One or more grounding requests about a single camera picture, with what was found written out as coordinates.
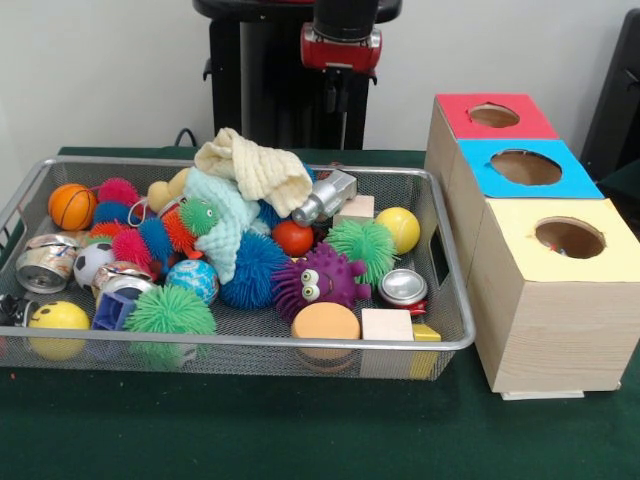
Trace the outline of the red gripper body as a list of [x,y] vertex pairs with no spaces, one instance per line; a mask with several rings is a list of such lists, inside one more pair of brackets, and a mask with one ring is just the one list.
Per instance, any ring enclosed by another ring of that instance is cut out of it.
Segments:
[[364,40],[336,42],[318,34],[311,22],[303,24],[300,34],[301,61],[306,68],[348,68],[374,70],[382,51],[382,32],[374,28]]

